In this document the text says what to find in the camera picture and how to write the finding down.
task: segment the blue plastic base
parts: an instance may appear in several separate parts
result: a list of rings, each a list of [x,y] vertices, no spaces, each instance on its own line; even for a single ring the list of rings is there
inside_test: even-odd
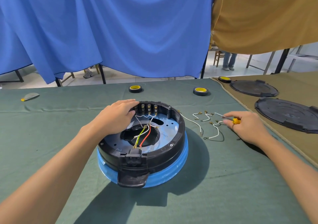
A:
[[[150,174],[146,185],[143,188],[147,187],[153,187],[153,186],[158,186],[161,185],[162,183],[165,183],[172,179],[178,172],[182,169],[182,167],[185,165],[185,161],[187,160],[188,157],[188,138],[187,138],[187,133],[185,133],[185,145],[184,148],[180,154],[180,156],[177,158],[175,162],[173,162],[170,166],[167,168]],[[108,167],[107,165],[104,164],[103,158],[101,157],[101,154],[97,150],[97,158],[98,158],[98,165],[102,171],[102,173],[111,181],[117,184],[117,175],[118,173]]]

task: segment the screwdriver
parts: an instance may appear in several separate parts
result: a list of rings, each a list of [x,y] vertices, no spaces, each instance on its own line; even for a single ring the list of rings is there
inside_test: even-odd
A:
[[[224,116],[224,115],[222,115],[222,114],[218,114],[218,113],[216,113],[216,112],[214,112],[214,113],[215,113],[215,114],[217,114],[217,115],[222,116],[223,118],[226,118],[226,119],[228,119],[228,120],[232,121],[232,122],[233,122],[233,124],[240,124],[240,123],[241,123],[241,121],[240,121],[238,118],[230,119],[230,118],[228,118],[228,117],[225,117],[225,116]]]

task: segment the red wire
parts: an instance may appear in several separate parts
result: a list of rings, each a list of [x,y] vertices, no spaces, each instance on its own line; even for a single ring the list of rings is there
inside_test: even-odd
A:
[[[142,140],[141,144],[139,145],[139,147],[141,148],[142,143],[146,140],[146,138],[149,136],[151,131],[151,126],[149,126],[149,133],[147,134],[147,136]]]

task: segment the jeans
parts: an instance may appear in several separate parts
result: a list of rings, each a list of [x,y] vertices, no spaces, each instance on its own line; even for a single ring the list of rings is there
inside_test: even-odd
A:
[[[223,60],[223,67],[224,68],[232,68],[234,66],[237,54],[236,53],[232,53],[232,57],[230,59],[231,53],[226,52],[226,51],[222,51],[222,52],[225,54],[224,55],[224,60]]]

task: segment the black pole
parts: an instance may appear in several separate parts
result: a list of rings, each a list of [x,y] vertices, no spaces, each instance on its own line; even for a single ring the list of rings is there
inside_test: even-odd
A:
[[[287,58],[288,52],[289,52],[290,48],[284,49],[283,53],[281,54],[280,60],[278,62],[278,65],[276,67],[276,70],[274,72],[274,74],[280,73],[281,69],[283,68],[284,62]]]
[[[106,84],[103,66],[100,65],[100,64],[98,64],[98,68],[100,69],[100,72],[101,72],[101,78],[102,78],[102,80],[103,80],[103,84]]]
[[[203,78],[203,75],[204,75],[204,70],[205,70],[205,65],[206,65],[206,59],[208,58],[208,53],[209,53],[209,51],[206,53],[205,60],[204,60],[204,63],[203,63],[203,67],[202,67],[202,71],[201,71],[201,77],[200,77],[200,78]]]
[[[55,82],[56,82],[56,85],[57,85],[58,87],[61,87],[61,83],[60,83],[60,81],[58,80],[57,77],[55,78]]]
[[[18,76],[20,82],[24,82],[24,80],[23,80],[21,74],[19,73],[19,70],[15,70],[15,72],[16,72],[16,74],[17,74],[17,76]]]

